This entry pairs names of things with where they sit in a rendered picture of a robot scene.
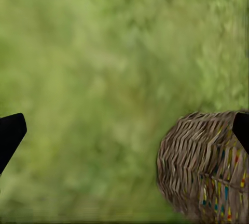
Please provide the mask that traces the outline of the easter egg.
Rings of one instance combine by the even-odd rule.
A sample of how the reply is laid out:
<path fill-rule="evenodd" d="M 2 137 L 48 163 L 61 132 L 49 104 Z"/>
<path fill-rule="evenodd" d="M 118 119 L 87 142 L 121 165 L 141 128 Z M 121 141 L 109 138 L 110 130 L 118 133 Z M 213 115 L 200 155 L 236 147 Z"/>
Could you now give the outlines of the easter egg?
<path fill-rule="evenodd" d="M 230 149 L 228 164 L 230 163 L 230 160 L 232 158 L 232 152 L 233 152 L 233 149 Z M 237 164 L 237 161 L 239 159 L 239 154 L 240 154 L 240 150 L 238 150 L 237 153 L 236 153 L 235 165 Z M 243 187 L 243 185 L 244 185 L 244 179 L 245 179 L 245 174 L 244 174 L 244 177 L 243 177 L 242 182 L 241 182 L 241 187 Z"/>
<path fill-rule="evenodd" d="M 218 183 L 218 194 L 220 195 L 220 188 L 221 188 L 221 183 Z M 214 189 L 214 180 L 212 180 L 212 189 Z M 226 197 L 227 197 L 227 193 L 228 193 L 228 186 L 225 185 L 225 191 L 226 191 Z M 205 201 L 205 196 L 203 199 L 203 205 L 206 206 L 206 201 Z M 217 213 L 217 201 L 215 202 L 215 213 Z"/>

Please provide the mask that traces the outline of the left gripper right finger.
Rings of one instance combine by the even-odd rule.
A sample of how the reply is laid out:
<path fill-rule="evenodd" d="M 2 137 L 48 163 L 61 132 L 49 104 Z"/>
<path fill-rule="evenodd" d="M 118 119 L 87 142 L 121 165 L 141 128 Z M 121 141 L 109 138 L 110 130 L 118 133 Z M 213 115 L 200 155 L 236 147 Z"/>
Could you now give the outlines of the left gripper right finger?
<path fill-rule="evenodd" d="M 249 154 L 249 115 L 237 113 L 231 131 L 233 131 L 237 140 L 241 141 L 245 152 Z"/>

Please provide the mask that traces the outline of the wicker basket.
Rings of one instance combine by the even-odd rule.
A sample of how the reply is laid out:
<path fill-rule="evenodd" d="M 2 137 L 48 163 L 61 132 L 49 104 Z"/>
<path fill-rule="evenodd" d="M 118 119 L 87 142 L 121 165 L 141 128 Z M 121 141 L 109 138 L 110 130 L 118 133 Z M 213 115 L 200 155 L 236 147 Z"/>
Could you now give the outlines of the wicker basket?
<path fill-rule="evenodd" d="M 188 113 L 162 140 L 157 186 L 188 224 L 249 224 L 249 154 L 231 131 L 237 113 L 249 115 L 249 110 Z M 233 152 L 228 164 L 230 149 Z"/>

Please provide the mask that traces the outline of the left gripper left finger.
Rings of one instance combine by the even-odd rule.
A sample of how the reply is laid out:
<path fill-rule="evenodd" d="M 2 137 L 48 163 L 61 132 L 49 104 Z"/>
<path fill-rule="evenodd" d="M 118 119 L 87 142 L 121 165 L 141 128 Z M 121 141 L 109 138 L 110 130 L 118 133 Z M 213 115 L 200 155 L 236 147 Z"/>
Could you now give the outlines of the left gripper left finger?
<path fill-rule="evenodd" d="M 0 118 L 0 175 L 27 133 L 23 113 Z"/>

